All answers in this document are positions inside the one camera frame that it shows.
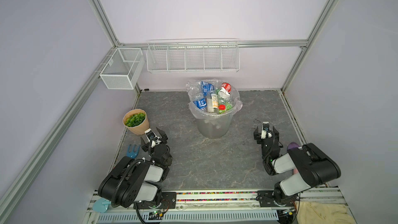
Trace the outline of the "green label clear bottle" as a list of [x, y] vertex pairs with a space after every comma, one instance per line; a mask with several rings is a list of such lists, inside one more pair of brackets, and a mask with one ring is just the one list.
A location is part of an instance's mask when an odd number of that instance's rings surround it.
[[233, 105], [230, 102], [228, 102], [225, 104], [225, 107], [226, 107], [226, 111], [229, 111], [233, 108]]

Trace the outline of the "red label clear bottle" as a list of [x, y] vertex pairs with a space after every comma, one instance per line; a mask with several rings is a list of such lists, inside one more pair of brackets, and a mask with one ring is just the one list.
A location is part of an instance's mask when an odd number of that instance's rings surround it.
[[222, 114], [224, 112], [226, 112], [226, 107], [225, 104], [230, 102], [232, 104], [231, 101], [231, 85], [229, 83], [222, 83], [220, 86], [220, 89], [218, 90], [218, 113]]

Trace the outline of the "blue label bottle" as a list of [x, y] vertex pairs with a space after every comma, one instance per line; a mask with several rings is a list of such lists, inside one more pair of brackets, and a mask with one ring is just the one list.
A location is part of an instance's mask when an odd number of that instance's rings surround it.
[[206, 111], [207, 102], [206, 97], [202, 93], [195, 94], [192, 98], [194, 105], [201, 111]]

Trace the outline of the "white yellow label clear bottle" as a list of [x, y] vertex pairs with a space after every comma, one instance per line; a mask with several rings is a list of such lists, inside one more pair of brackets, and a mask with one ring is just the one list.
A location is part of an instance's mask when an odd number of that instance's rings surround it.
[[206, 94], [206, 102], [207, 102], [207, 112], [208, 113], [217, 113], [218, 112], [218, 96], [214, 91], [208, 91]]

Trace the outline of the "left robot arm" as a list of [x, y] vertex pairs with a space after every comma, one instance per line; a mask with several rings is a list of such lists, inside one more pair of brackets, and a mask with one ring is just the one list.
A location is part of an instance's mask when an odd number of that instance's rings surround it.
[[145, 131], [141, 148], [150, 159], [123, 157], [105, 177], [98, 188], [98, 195], [110, 201], [112, 207], [128, 208], [133, 204], [144, 208], [161, 207], [170, 196], [162, 193], [163, 182], [173, 162], [167, 145], [167, 134], [157, 128]]

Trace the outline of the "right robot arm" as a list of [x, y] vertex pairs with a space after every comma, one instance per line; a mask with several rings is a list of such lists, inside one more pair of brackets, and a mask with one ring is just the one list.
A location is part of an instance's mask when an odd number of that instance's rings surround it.
[[299, 193], [341, 177], [337, 163], [313, 143], [290, 148], [281, 155], [283, 145], [279, 142], [279, 132], [269, 122], [256, 127], [254, 140], [261, 145], [262, 163], [268, 175], [297, 170], [289, 178], [276, 183], [270, 197], [259, 194], [258, 199], [265, 198], [278, 206], [285, 206]]

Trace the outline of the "clear plastic bin liner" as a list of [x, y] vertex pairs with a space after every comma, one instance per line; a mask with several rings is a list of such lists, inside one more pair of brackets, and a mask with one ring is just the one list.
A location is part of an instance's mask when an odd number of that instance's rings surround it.
[[[199, 80], [199, 81], [205, 81], [205, 82], [209, 82], [209, 83], [213, 84], [215, 87], [214, 92], [216, 94], [218, 93], [218, 90], [220, 89], [220, 86], [222, 83], [229, 83], [225, 80], [220, 80], [220, 79], [203, 79], [203, 80]], [[217, 113], [208, 113], [207, 108], [206, 108], [206, 111], [201, 111], [192, 102], [193, 97], [188, 95], [189, 99], [190, 99], [190, 103], [188, 104], [189, 110], [191, 111], [191, 113], [193, 114], [193, 116], [196, 119], [216, 120], [216, 119], [220, 119], [222, 117], [227, 117], [227, 116], [229, 117], [229, 116], [235, 115], [237, 112], [239, 112], [241, 110], [243, 103], [240, 99], [240, 94], [239, 94], [238, 90], [232, 85], [231, 85], [231, 87], [232, 87], [231, 101], [232, 101], [232, 105], [233, 105], [233, 108], [231, 110], [226, 111], [222, 114], [219, 114], [218, 112]]]

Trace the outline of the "grey mesh waste bin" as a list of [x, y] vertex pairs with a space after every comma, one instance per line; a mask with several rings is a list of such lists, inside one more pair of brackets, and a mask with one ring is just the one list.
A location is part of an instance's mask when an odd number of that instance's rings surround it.
[[196, 120], [198, 130], [203, 136], [210, 139], [217, 139], [228, 132], [233, 116], [222, 117], [216, 120], [194, 118]]

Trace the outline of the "purple plastic scoop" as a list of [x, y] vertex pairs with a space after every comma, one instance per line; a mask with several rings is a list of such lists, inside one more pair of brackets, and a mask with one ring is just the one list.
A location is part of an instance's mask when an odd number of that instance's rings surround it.
[[296, 142], [291, 142], [288, 147], [287, 150], [291, 150], [291, 149], [295, 149], [295, 148], [300, 148], [300, 144], [296, 143]]

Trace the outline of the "teal plastic garden fork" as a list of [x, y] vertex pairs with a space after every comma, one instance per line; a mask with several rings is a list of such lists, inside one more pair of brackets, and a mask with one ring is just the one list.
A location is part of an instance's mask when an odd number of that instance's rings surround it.
[[136, 145], [136, 144], [132, 145], [132, 144], [130, 144], [128, 146], [128, 148], [127, 148], [126, 156], [131, 158], [131, 159], [135, 159], [138, 156], [139, 152], [140, 152], [140, 148], [141, 148], [140, 145]]

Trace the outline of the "beige pot with green plant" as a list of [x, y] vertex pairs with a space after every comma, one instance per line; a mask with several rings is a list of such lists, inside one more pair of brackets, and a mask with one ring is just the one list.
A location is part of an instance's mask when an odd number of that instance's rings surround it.
[[136, 135], [144, 135], [150, 128], [148, 116], [144, 110], [135, 109], [125, 114], [123, 118], [124, 126]]

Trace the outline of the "white mesh box basket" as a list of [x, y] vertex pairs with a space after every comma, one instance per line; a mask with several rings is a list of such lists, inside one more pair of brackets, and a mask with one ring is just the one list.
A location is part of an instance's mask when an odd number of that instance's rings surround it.
[[108, 89], [134, 90], [145, 65], [140, 48], [116, 48], [100, 72]]

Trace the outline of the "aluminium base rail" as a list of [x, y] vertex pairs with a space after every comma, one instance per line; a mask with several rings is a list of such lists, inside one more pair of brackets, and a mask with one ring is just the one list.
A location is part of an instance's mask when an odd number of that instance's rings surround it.
[[296, 210], [304, 202], [347, 207], [340, 189], [318, 187], [300, 193], [285, 206], [276, 205], [270, 189], [165, 190], [160, 206], [139, 204], [112, 208], [94, 193], [84, 224], [251, 224], [295, 223]]

